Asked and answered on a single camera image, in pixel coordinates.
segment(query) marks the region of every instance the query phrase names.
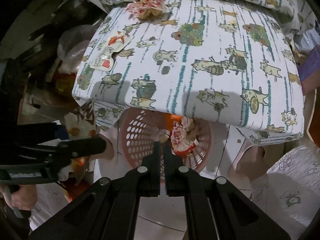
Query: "tile grout line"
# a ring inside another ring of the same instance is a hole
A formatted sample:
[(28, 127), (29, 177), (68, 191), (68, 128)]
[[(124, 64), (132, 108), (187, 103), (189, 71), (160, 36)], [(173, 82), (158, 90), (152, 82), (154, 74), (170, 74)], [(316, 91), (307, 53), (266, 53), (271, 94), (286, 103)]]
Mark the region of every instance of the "tile grout line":
[[(154, 224), (157, 224), (157, 225), (159, 225), (159, 226), (162, 226), (162, 227), (165, 227), (165, 228), (169, 228), (169, 227), (167, 227), (167, 226), (164, 226), (164, 225), (158, 224), (158, 223), (156, 223), (156, 222), (153, 222), (153, 221), (151, 221), (151, 220), (149, 220), (149, 219), (146, 219), (146, 218), (144, 218), (144, 217), (141, 217), (141, 216), (139, 216), (139, 215), (138, 215), (138, 217), (140, 217), (140, 218), (142, 218), (142, 219), (144, 219), (144, 220), (150, 221), (150, 222), (152, 222), (152, 223), (154, 223)], [(172, 229), (172, 230), (176, 230), (176, 231), (184, 232), (184, 233), (185, 233), (185, 231), (178, 230), (178, 229), (175, 229), (175, 228), (169, 228), (169, 229)]]
[(229, 127), (228, 127), (227, 139), (226, 139), (226, 143), (225, 143), (225, 145), (224, 145), (224, 147), (223, 147), (223, 151), (222, 151), (222, 156), (221, 156), (221, 159), (220, 159), (220, 163), (219, 163), (219, 166), (218, 166), (218, 169), (217, 169), (217, 172), (216, 172), (216, 175), (214, 176), (214, 178), (216, 178), (216, 177), (217, 177), (217, 174), (218, 174), (218, 171), (219, 171), (219, 168), (220, 168), (221, 162), (222, 162), (223, 154), (224, 154), (224, 151), (225, 151), (225, 149), (226, 149), (227, 142), (228, 142), (229, 131), (230, 131), (230, 125), (229, 125)]

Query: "metal bolt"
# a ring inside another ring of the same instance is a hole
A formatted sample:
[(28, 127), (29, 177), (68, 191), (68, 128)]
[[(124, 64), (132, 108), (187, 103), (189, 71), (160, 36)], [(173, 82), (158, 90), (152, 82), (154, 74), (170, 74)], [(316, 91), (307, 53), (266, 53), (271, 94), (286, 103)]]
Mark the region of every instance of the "metal bolt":
[(148, 171), (148, 168), (145, 167), (145, 166), (140, 166), (140, 167), (138, 168), (138, 172), (139, 172), (139, 173), (145, 173), (145, 172), (147, 172), (147, 171)]
[(217, 181), (219, 184), (221, 184), (221, 185), (227, 183), (227, 179), (226, 179), (225, 177), (217, 177), (217, 178), (216, 178), (216, 181)]
[(179, 171), (182, 173), (186, 173), (189, 171), (189, 168), (187, 166), (180, 166)]
[(105, 178), (105, 177), (99, 179), (99, 183), (100, 183), (100, 185), (102, 185), (102, 186), (107, 185), (109, 182), (110, 182), (110, 179)]

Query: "perforated basket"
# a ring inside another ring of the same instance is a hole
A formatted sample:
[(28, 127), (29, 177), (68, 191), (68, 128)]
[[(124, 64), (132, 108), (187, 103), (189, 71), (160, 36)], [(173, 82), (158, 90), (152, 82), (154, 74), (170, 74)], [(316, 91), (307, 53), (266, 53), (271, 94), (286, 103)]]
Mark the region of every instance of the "perforated basket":
[[(193, 153), (182, 159), (183, 165), (200, 172), (212, 152), (213, 134), (208, 121), (194, 119), (199, 127), (199, 145)], [(123, 113), (120, 122), (119, 139), (125, 159), (132, 168), (141, 166), (142, 159), (152, 154), (153, 140), (150, 139), (153, 127), (165, 129), (164, 114), (157, 111), (131, 107)], [(164, 160), (161, 156), (161, 179), (164, 179)]]

